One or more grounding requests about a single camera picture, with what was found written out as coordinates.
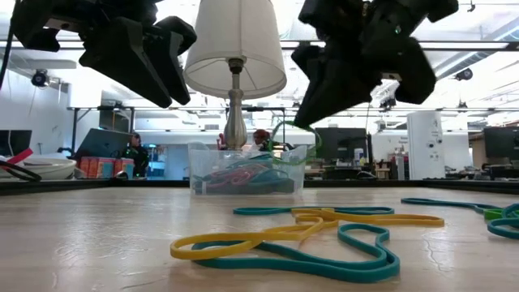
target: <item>wooden table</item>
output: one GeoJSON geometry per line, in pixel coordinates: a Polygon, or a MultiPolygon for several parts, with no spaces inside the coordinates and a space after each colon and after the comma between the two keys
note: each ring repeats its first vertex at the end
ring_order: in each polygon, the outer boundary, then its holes
{"type": "MultiPolygon", "coordinates": [[[[29,291],[512,291],[519,284],[519,242],[487,232],[482,215],[459,208],[400,204],[402,197],[505,206],[513,195],[413,188],[308,189],[303,195],[191,196],[186,189],[107,188],[0,198],[0,286],[29,291]],[[246,206],[389,206],[445,218],[444,228],[389,226],[388,248],[401,275],[352,284],[270,270],[218,270],[169,256],[191,234],[290,225],[289,214],[240,217],[246,206]]],[[[371,234],[358,233],[370,243],[371,234]]],[[[303,243],[312,255],[366,260],[325,230],[303,243]]]]}

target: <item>lamp base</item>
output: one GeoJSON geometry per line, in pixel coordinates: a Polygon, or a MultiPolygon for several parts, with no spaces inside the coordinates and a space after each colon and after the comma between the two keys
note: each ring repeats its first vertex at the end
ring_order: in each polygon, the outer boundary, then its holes
{"type": "Polygon", "coordinates": [[[247,142],[247,128],[242,115],[242,98],[241,89],[229,90],[229,118],[224,130],[225,144],[229,150],[241,150],[247,142]]]}

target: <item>laptop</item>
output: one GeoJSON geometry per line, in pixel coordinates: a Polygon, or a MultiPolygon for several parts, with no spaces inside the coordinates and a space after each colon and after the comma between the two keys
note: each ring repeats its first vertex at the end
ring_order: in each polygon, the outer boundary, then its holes
{"type": "Polygon", "coordinates": [[[132,136],[131,133],[90,129],[75,152],[74,159],[80,161],[82,157],[121,158],[132,136]]]}
{"type": "Polygon", "coordinates": [[[27,150],[31,145],[31,136],[30,130],[0,130],[0,155],[16,156],[27,150]]]}

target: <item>white lampshade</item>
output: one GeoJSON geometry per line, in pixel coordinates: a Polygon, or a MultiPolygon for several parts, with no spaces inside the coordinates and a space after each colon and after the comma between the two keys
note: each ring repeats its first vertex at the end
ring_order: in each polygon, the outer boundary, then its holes
{"type": "Polygon", "coordinates": [[[270,0],[202,0],[184,79],[196,91],[228,97],[230,58],[245,64],[240,74],[243,99],[268,97],[286,86],[285,66],[270,0]]]}

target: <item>computer monitor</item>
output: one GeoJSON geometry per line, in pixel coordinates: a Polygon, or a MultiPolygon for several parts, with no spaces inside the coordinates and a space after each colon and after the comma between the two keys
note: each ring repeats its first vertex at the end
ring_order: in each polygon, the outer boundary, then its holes
{"type": "Polygon", "coordinates": [[[107,157],[120,158],[131,141],[131,133],[90,129],[87,136],[75,152],[74,158],[107,157]]]}
{"type": "Polygon", "coordinates": [[[27,150],[31,145],[31,136],[30,130],[0,130],[0,155],[16,156],[27,150]]]}
{"type": "Polygon", "coordinates": [[[519,127],[488,127],[483,134],[488,158],[519,160],[519,127]]]}
{"type": "Polygon", "coordinates": [[[325,160],[353,160],[356,148],[361,148],[366,155],[366,129],[364,128],[316,128],[322,140],[317,149],[317,158],[325,160]]]}

